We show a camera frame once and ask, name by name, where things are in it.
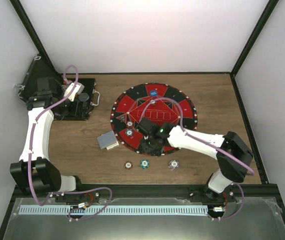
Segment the blue green chips seat two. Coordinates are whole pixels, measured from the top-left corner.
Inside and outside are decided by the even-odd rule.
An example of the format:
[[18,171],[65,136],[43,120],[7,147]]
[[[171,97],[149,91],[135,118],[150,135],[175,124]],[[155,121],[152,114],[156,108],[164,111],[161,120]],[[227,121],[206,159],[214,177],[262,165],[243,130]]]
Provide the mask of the blue green chips seat two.
[[125,130],[125,134],[126,134],[126,136],[131,137],[131,136],[133,136],[134,131],[132,129],[128,128]]

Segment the blue green chip stack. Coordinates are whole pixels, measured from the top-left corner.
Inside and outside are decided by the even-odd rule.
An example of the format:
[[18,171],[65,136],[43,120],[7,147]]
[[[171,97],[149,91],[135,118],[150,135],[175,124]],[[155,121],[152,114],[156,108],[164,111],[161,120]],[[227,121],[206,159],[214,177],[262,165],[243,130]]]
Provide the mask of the blue green chip stack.
[[140,162],[140,167],[142,169],[147,169],[150,165],[150,162],[147,159],[144,159]]

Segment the purple white chip stack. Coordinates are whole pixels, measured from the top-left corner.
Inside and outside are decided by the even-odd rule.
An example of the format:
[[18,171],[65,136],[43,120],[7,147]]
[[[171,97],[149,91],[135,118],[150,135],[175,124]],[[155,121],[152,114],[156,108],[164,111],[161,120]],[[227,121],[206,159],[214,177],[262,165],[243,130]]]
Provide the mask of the purple white chip stack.
[[168,168],[172,171],[172,170],[175,170],[179,167],[179,162],[175,159],[171,160],[169,163],[168,163]]

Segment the orange black chip stack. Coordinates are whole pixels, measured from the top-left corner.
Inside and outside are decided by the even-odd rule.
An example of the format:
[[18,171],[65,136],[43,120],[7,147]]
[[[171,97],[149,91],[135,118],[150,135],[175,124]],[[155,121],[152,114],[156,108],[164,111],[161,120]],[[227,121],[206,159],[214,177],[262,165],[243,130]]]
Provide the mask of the orange black chip stack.
[[127,161],[124,164],[125,169],[130,170],[133,167],[133,164],[130,161]]

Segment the blue small blind button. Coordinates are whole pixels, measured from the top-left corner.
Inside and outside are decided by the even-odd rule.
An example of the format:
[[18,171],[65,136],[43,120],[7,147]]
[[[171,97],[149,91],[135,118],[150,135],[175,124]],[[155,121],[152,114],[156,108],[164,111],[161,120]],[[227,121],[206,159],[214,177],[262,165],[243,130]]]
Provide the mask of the blue small blind button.
[[157,97],[158,96],[158,91],[156,89],[153,89],[149,92],[149,95],[151,97]]

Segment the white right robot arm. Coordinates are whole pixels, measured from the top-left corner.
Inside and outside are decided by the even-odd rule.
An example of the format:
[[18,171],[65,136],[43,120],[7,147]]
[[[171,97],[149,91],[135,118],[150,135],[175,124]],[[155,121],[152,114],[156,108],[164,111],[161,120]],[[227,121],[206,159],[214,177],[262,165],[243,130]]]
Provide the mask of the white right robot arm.
[[209,177],[204,189],[209,201],[217,201],[226,187],[240,184],[246,176],[255,174],[250,167],[254,158],[253,152],[234,132],[229,131],[225,135],[208,134],[169,122],[159,126],[146,118],[139,122],[137,130],[143,134],[140,144],[148,154],[164,147],[173,147],[191,150],[217,160],[219,169]]

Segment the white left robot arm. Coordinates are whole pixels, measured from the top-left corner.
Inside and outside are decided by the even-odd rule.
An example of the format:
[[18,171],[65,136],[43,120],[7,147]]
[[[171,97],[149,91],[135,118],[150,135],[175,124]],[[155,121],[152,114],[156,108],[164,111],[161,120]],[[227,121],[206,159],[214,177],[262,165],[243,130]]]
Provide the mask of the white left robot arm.
[[54,111],[59,106],[68,106],[84,86],[69,82],[67,89],[59,96],[58,86],[52,77],[37,79],[37,91],[26,105],[28,130],[19,161],[10,165],[10,174],[25,195],[49,192],[67,192],[73,202],[85,196],[83,187],[77,185],[76,177],[61,175],[49,160],[49,137],[54,121]]

